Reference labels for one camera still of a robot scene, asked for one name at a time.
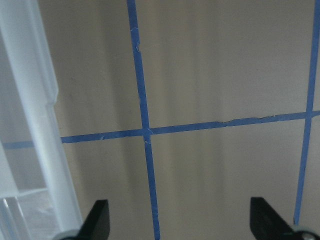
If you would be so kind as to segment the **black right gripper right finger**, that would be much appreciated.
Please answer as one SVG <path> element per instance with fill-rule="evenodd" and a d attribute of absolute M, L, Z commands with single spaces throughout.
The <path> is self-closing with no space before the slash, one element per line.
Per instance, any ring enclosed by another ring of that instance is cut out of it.
<path fill-rule="evenodd" d="M 250 230 L 256 240 L 299 240 L 294 231 L 263 197 L 250 199 Z"/>

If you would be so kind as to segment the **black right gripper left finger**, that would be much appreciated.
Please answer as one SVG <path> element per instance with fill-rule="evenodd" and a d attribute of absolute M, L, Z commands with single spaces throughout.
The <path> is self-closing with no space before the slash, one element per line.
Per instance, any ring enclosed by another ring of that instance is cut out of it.
<path fill-rule="evenodd" d="M 107 199 L 97 200 L 75 236 L 66 240 L 107 240 L 110 236 L 110 211 Z"/>

